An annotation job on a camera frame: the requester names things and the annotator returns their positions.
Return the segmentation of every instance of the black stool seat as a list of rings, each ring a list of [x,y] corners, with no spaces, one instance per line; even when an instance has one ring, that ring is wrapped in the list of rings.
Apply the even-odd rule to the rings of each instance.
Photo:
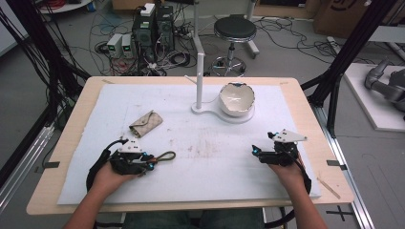
[[[243,17],[225,17],[215,22],[214,32],[227,41],[248,42],[256,35],[256,26]]]

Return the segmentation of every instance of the cardboard box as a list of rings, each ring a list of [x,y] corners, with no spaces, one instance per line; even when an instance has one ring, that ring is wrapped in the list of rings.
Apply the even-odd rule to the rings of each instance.
[[[113,0],[114,10],[134,10],[139,6],[145,6],[146,3],[155,3],[154,0]]]
[[[365,1],[324,1],[313,20],[316,33],[348,38],[368,7]]]
[[[283,7],[262,5],[260,1],[254,9],[255,16],[274,16],[274,17],[292,17],[292,18],[313,18],[321,6],[319,0],[307,0],[304,7]]]

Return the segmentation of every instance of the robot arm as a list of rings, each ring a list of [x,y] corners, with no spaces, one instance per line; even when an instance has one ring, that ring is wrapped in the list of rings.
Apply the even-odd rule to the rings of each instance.
[[[371,69],[366,76],[364,86],[367,89],[384,95],[387,100],[398,105],[399,103],[403,103],[405,99],[405,70],[393,72],[390,77],[390,83],[384,84],[378,81],[378,79],[384,74],[384,70],[388,66],[388,63],[389,60],[386,58],[375,68]]]

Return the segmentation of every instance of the white bowl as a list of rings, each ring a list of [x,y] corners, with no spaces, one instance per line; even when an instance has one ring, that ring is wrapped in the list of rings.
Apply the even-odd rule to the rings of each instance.
[[[254,105],[254,92],[245,83],[228,83],[221,89],[219,101],[226,114],[247,115]]]

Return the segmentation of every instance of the hand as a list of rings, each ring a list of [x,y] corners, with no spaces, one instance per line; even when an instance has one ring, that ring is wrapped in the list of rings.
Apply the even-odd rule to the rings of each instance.
[[[110,196],[124,182],[138,177],[138,175],[119,175],[114,172],[110,161],[107,161],[97,172],[91,192],[97,192],[104,198]]]
[[[301,157],[298,157],[298,161],[304,166]],[[304,178],[301,169],[295,163],[289,166],[268,164],[274,173],[280,179],[280,182],[288,190],[304,186]]]

